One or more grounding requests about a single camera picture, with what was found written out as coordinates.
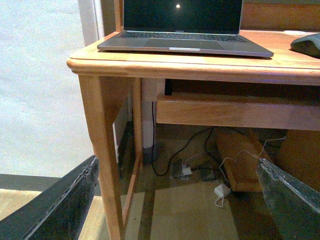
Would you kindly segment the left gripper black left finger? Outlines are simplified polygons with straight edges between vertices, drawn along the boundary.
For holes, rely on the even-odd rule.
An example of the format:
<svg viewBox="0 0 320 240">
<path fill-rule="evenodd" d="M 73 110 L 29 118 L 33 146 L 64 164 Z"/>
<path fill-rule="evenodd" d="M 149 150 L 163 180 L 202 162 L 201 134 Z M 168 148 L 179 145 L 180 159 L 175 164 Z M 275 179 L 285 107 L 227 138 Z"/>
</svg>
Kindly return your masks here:
<svg viewBox="0 0 320 240">
<path fill-rule="evenodd" d="M 2 240 L 77 240 L 98 183 L 92 155 L 30 202 L 0 222 Z"/>
</svg>

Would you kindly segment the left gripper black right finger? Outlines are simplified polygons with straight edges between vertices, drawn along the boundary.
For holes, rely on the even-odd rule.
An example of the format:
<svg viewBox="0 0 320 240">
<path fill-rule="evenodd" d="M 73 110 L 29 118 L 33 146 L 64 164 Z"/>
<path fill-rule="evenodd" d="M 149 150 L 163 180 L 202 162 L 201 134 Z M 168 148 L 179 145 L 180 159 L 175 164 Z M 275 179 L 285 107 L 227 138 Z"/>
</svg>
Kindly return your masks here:
<svg viewBox="0 0 320 240">
<path fill-rule="evenodd" d="M 284 240 L 320 238 L 320 193 L 265 158 L 256 169 L 264 201 Z"/>
</svg>

